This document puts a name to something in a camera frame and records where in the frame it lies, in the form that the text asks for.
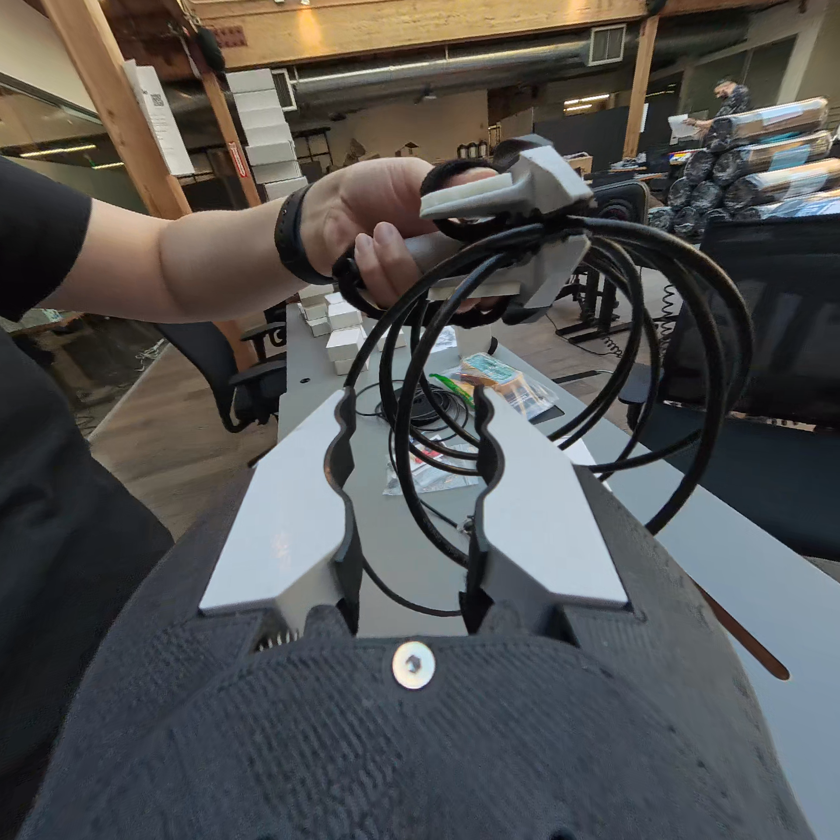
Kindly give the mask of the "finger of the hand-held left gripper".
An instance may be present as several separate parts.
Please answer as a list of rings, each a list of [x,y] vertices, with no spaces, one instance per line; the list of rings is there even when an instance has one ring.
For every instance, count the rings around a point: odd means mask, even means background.
[[[510,268],[507,279],[518,290],[507,305],[507,325],[538,321],[552,307],[590,246],[587,234],[573,234],[544,245],[523,265]]]
[[[497,167],[512,180],[512,186],[502,189],[498,197],[499,214],[586,213],[595,206],[592,189],[553,143],[540,135],[501,141]]]

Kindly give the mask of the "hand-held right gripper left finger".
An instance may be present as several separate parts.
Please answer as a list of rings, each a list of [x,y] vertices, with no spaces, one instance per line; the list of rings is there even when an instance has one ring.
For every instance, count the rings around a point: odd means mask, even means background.
[[[314,606],[331,605],[358,633],[364,553],[353,503],[356,394],[342,388],[258,462],[199,610],[267,610],[300,634]]]

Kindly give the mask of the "person's left forearm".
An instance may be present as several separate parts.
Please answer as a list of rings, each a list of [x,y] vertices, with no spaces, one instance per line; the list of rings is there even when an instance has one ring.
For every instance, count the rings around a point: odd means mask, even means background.
[[[44,304],[154,323],[264,311],[303,287],[281,264],[278,215],[268,203],[164,220],[94,200],[79,256]]]

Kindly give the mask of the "long grey desk black legs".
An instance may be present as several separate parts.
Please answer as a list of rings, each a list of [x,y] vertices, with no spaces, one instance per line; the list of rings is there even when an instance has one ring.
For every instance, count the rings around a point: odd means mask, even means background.
[[[566,298],[578,303],[579,318],[568,327],[556,328],[554,333],[574,345],[611,340],[632,327],[630,322],[620,322],[616,314],[616,289],[595,269],[577,269],[554,300]]]

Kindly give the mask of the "person's left hand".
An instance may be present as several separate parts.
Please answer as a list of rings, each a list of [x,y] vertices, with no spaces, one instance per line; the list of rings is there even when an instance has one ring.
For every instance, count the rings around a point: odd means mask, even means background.
[[[368,297],[392,307],[421,276],[406,241],[437,232],[420,218],[421,185],[433,166],[395,157],[352,164],[326,175],[301,205],[300,241],[309,265],[327,276],[353,246]]]

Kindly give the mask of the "packaged yellow multimeter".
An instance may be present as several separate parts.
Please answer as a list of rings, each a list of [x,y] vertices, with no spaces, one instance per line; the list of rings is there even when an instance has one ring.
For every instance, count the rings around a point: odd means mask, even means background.
[[[429,376],[431,381],[475,406],[474,391],[480,385],[502,396],[529,421],[549,411],[557,402],[554,391],[488,353],[473,353],[449,370]]]

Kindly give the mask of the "small clear bag red parts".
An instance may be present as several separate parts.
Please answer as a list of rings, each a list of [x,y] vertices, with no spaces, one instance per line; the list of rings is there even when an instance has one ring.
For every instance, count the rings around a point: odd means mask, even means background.
[[[478,476],[463,476],[422,461],[413,462],[411,472],[415,491],[419,495],[472,487],[480,482]],[[403,494],[396,468],[392,464],[386,466],[385,486],[382,493],[387,497]]]

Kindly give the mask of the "black wristband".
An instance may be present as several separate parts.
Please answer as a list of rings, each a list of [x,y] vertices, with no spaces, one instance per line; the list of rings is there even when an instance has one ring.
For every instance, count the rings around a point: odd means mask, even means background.
[[[284,199],[275,225],[275,245],[280,263],[295,278],[313,286],[331,286],[333,279],[311,264],[301,238],[302,205],[311,185],[305,185]]]

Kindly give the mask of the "white vent grille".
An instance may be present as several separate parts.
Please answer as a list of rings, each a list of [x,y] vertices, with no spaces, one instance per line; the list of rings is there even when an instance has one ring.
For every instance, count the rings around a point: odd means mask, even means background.
[[[624,57],[626,36],[627,26],[625,24],[591,28],[585,65],[587,67],[602,67],[621,63]]]

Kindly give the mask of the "black office chair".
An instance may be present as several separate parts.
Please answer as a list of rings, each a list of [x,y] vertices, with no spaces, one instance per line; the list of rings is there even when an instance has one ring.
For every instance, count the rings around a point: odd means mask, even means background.
[[[231,434],[251,424],[265,425],[278,417],[287,391],[287,305],[264,312],[265,323],[239,334],[256,363],[240,371],[235,352],[217,325],[210,322],[163,324],[163,338],[191,362],[208,384],[217,412]]]
[[[839,560],[838,214],[709,226],[753,356],[700,484],[787,547]]]

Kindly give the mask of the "stack of dark rolled mats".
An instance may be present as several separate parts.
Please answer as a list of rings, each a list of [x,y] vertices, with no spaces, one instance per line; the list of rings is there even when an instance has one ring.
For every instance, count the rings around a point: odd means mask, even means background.
[[[701,128],[668,119],[673,140],[699,139],[650,227],[699,243],[711,224],[838,216],[838,134],[830,103],[814,97],[749,111],[725,111]]]

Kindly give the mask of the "stack of white boxes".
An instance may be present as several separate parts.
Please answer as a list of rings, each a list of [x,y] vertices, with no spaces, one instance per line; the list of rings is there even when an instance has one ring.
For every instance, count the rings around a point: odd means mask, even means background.
[[[267,202],[280,207],[286,196],[309,185],[298,161],[295,141],[280,103],[284,72],[269,69],[227,75],[235,110],[245,136],[245,160],[254,181],[264,188]]]

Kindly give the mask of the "person's dark clothing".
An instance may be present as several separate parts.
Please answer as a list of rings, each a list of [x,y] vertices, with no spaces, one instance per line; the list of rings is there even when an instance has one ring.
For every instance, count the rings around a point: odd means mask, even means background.
[[[172,545],[91,456],[55,381],[3,330],[2,838],[23,823],[102,639]]]

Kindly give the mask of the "white paper notice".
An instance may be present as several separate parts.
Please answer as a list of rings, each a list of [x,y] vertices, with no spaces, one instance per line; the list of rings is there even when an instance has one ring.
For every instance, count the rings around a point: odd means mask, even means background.
[[[122,68],[168,172],[175,177],[194,175],[193,163],[155,69],[138,65],[134,59],[125,60]]]

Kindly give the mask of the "metal air duct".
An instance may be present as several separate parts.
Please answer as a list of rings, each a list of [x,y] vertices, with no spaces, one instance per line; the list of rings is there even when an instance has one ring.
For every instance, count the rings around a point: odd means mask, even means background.
[[[625,70],[635,62],[639,24],[626,25],[621,63],[588,67],[590,29],[571,35],[505,39],[478,46],[447,45],[424,55],[300,66],[288,71],[302,110],[346,112],[374,104],[517,87]]]

